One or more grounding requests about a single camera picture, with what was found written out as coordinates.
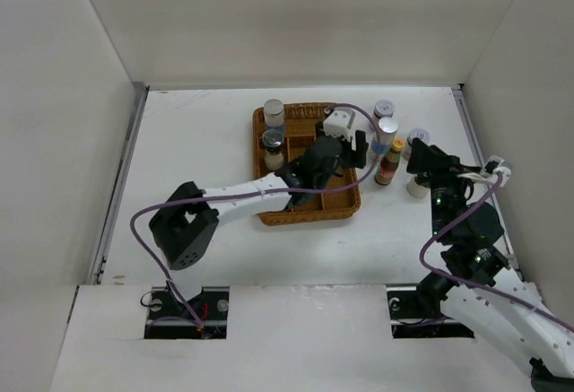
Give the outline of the red-label spice jar right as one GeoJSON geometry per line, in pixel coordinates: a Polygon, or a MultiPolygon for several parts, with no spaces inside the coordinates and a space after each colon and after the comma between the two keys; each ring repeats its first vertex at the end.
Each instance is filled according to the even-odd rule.
{"type": "Polygon", "coordinates": [[[410,157],[412,154],[412,149],[413,149],[413,141],[415,139],[419,139],[425,143],[428,143],[429,139],[430,139],[430,134],[427,130],[425,130],[421,127],[415,127],[408,133],[407,138],[406,138],[405,147],[402,150],[402,157],[406,161],[410,160],[410,157]]]}

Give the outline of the yellow-cap hot sauce bottle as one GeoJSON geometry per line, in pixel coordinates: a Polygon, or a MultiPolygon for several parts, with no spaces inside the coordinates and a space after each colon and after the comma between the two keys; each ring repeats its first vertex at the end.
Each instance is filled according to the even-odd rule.
{"type": "Polygon", "coordinates": [[[389,150],[379,162],[378,172],[374,176],[377,184],[386,186],[391,183],[398,169],[405,145],[406,141],[402,138],[397,138],[392,142],[389,150]]]}

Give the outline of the red-label spice jar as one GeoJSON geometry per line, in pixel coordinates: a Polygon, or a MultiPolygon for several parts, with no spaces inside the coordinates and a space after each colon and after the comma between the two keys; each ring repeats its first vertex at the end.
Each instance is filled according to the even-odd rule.
{"type": "Polygon", "coordinates": [[[394,116],[396,107],[390,100],[379,100],[376,102],[373,109],[373,122],[374,125],[370,126],[371,131],[379,129],[379,121],[383,119],[383,129],[386,130],[391,126],[392,117],[394,116]]]}
{"type": "Polygon", "coordinates": [[[402,150],[402,157],[406,161],[410,160],[410,157],[412,154],[412,149],[413,149],[413,141],[415,139],[419,139],[425,143],[428,143],[429,139],[430,139],[430,134],[427,130],[425,130],[421,127],[415,127],[408,133],[407,138],[406,138],[405,147],[402,150]]]}

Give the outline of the black-cap white bottle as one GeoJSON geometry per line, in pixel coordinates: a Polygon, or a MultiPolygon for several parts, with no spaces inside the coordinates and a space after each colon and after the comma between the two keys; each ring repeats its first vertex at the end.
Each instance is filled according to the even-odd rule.
{"type": "Polygon", "coordinates": [[[423,186],[419,180],[417,179],[416,175],[413,175],[411,177],[411,179],[409,180],[407,186],[407,191],[408,193],[414,197],[414,198],[418,198],[418,199],[423,199],[424,197],[426,197],[429,193],[429,189],[425,186],[423,186]]]}

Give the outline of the silver-lid spice jar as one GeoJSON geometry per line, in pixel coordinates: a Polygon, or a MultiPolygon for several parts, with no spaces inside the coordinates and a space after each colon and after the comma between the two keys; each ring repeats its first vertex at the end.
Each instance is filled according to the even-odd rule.
{"type": "Polygon", "coordinates": [[[284,105],[278,99],[267,100],[263,107],[265,129],[274,129],[284,133],[284,105]]]}

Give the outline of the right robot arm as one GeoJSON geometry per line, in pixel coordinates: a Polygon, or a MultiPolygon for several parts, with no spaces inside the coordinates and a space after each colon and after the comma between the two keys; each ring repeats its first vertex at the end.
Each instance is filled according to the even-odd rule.
{"type": "Polygon", "coordinates": [[[430,190],[432,236],[419,254],[429,274],[415,291],[418,310],[472,330],[525,373],[533,390],[571,391],[573,327],[495,247],[504,229],[487,200],[508,182],[508,163],[492,156],[482,167],[466,166],[414,139],[407,171],[430,190]]]}

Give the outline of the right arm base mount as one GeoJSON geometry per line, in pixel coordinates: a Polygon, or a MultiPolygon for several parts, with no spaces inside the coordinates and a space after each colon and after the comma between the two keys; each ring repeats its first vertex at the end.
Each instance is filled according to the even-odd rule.
{"type": "Polygon", "coordinates": [[[387,287],[391,334],[395,339],[474,338],[474,332],[440,310],[457,285],[435,273],[418,284],[387,287]]]}

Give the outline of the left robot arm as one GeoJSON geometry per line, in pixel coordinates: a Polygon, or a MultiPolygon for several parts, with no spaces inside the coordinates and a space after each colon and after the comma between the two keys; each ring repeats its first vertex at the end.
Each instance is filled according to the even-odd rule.
{"type": "Polygon", "coordinates": [[[246,216],[282,212],[310,203],[342,170],[364,168],[368,143],[362,130],[350,133],[316,123],[316,139],[280,169],[233,187],[201,190],[180,185],[149,221],[156,246],[173,271],[205,254],[216,229],[246,216]]]}

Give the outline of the black-top salt grinder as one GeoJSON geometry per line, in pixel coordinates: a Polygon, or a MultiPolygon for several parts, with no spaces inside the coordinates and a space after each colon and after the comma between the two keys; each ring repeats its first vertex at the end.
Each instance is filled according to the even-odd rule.
{"type": "Polygon", "coordinates": [[[284,136],[278,129],[267,129],[261,137],[265,150],[264,162],[270,171],[276,171],[284,165],[283,145],[284,136]]]}

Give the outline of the red-label spice jar back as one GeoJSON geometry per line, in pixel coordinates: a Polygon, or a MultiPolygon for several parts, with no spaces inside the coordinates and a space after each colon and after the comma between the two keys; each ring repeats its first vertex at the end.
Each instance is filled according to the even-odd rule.
{"type": "Polygon", "coordinates": [[[392,117],[394,116],[396,107],[390,100],[379,100],[376,102],[373,109],[373,122],[374,125],[370,126],[371,131],[379,129],[379,121],[383,119],[383,129],[386,130],[391,126],[392,117]]]}

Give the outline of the brown wicker divided tray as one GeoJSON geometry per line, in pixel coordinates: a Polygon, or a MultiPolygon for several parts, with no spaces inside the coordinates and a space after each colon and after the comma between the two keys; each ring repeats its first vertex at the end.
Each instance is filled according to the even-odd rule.
{"type": "MultiPolygon", "coordinates": [[[[283,157],[286,162],[299,158],[316,141],[315,125],[326,118],[326,109],[331,106],[330,102],[292,103],[283,106],[283,157]]],[[[269,172],[261,143],[264,131],[264,109],[258,108],[252,115],[252,162],[255,179],[260,179],[269,172]]],[[[342,220],[351,217],[360,206],[360,191],[353,187],[345,191],[315,195],[304,205],[281,212],[261,213],[259,218],[268,226],[342,220]]]]}

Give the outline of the white-lid blue-label shaker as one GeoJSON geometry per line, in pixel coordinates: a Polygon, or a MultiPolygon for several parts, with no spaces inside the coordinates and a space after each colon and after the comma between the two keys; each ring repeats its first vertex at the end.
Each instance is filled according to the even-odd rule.
{"type": "Polygon", "coordinates": [[[390,149],[398,131],[398,122],[394,118],[375,118],[374,131],[370,140],[368,157],[375,161],[390,149]]]}

